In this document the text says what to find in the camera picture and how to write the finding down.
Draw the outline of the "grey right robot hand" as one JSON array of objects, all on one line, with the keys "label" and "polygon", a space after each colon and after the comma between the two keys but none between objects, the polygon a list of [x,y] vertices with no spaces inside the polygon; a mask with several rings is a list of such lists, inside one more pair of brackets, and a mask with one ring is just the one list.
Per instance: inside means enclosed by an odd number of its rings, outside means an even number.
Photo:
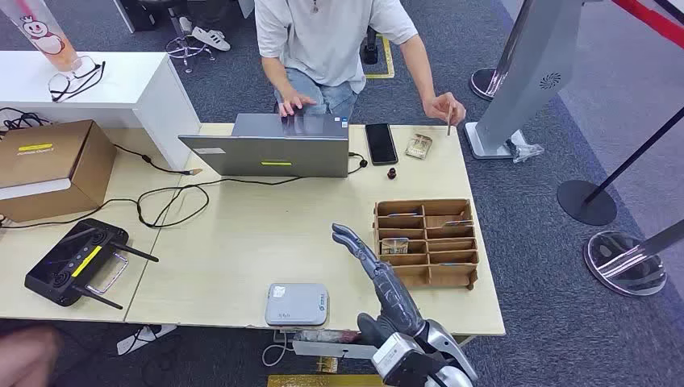
[{"label": "grey right robot hand", "polygon": [[426,321],[392,266],[380,260],[361,237],[345,225],[332,224],[332,239],[343,244],[360,261],[380,302],[380,314],[376,318],[366,313],[357,315],[363,340],[381,347],[395,332],[411,338],[420,335]]}]

